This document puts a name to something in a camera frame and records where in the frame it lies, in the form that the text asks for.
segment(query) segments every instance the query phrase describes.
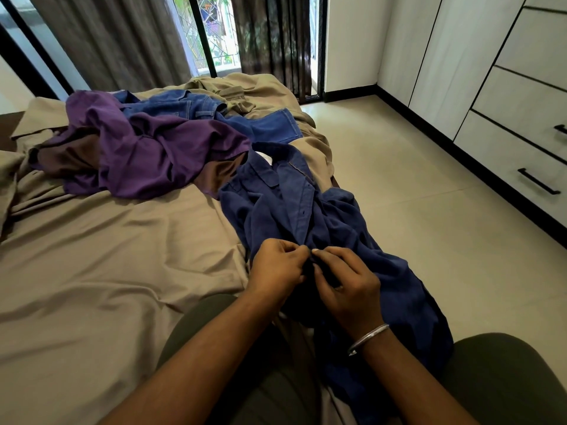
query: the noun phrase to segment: bed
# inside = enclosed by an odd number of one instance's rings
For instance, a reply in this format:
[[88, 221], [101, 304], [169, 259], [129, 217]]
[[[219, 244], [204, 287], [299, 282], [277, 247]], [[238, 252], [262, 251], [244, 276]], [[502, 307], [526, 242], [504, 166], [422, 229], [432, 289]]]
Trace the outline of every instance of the bed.
[[[321, 190], [333, 184], [326, 138], [273, 76], [165, 89], [208, 94], [251, 119], [287, 108], [303, 134], [291, 144]], [[17, 151], [0, 151], [2, 423], [96, 423], [152, 374], [184, 313], [247, 282], [234, 228], [195, 185], [152, 200], [80, 197], [32, 170], [27, 150], [67, 124], [63, 102], [34, 99], [12, 134]], [[325, 391], [323, 404], [323, 422], [352, 421]]]

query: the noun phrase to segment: pile of clothes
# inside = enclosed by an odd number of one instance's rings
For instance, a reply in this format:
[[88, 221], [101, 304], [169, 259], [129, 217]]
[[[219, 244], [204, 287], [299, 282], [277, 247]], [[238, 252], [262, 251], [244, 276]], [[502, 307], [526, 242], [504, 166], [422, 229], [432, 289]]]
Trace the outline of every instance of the pile of clothes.
[[[150, 200], [194, 183], [218, 199], [253, 259], [266, 238], [309, 248], [349, 248], [382, 283], [384, 320], [434, 375], [452, 351], [447, 321], [408, 263], [383, 252], [350, 192], [322, 191], [291, 142], [303, 137], [286, 108], [258, 119], [229, 115], [222, 99], [172, 89], [140, 100], [128, 91], [79, 91], [66, 103], [69, 126], [29, 152], [30, 164], [63, 179], [65, 192], [109, 190]], [[313, 280], [297, 287], [285, 313], [314, 328], [317, 362], [358, 423], [379, 423], [394, 406], [351, 340], [325, 311]]]

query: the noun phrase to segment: black handle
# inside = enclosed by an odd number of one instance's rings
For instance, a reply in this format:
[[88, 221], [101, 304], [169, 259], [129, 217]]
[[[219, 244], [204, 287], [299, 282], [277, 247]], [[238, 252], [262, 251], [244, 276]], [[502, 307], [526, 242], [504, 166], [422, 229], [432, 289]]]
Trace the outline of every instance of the black handle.
[[557, 131], [561, 131], [563, 134], [567, 134], [567, 128], [565, 128], [565, 124], [556, 125], [554, 127]]
[[547, 186], [545, 183], [543, 183], [540, 180], [537, 180], [534, 176], [532, 176], [531, 174], [529, 174], [525, 168], [519, 168], [518, 172], [522, 175], [522, 176], [526, 176], [529, 180], [531, 180], [533, 183], [535, 183], [538, 186], [541, 186], [543, 189], [545, 189], [547, 192], [549, 192], [551, 195], [557, 195], [560, 194], [561, 191], [556, 191], [551, 189], [549, 186]]

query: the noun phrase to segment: hand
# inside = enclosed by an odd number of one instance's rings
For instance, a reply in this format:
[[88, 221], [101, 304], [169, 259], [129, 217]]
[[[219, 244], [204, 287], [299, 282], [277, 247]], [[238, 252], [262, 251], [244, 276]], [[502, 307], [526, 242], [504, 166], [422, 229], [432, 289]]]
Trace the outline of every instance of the hand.
[[315, 283], [321, 300], [338, 323], [358, 340], [382, 325], [380, 311], [380, 279], [369, 270], [352, 250], [329, 246], [325, 250], [313, 249], [330, 268], [342, 286], [332, 288], [315, 265]]
[[305, 279], [301, 272], [309, 255], [307, 246], [267, 238], [254, 257], [245, 292], [277, 313], [293, 288]]

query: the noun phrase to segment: bangle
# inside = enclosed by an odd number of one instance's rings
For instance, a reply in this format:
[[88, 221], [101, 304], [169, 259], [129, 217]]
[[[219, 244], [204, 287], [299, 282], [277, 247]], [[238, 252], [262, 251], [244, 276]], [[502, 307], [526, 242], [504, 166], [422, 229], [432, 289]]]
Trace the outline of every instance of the bangle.
[[363, 344], [365, 344], [368, 340], [370, 340], [373, 336], [376, 336], [377, 334], [380, 334], [382, 331], [386, 331], [388, 328], [390, 328], [390, 326], [387, 323], [384, 323], [383, 325], [380, 325], [378, 328], [374, 328], [371, 332], [369, 332], [368, 334], [366, 334], [365, 336], [363, 336], [362, 338], [358, 339], [357, 342], [355, 342], [350, 348], [349, 350], [346, 352], [349, 354], [349, 357], [352, 357], [353, 355], [356, 355], [358, 352], [355, 350], [356, 348], [362, 346]]

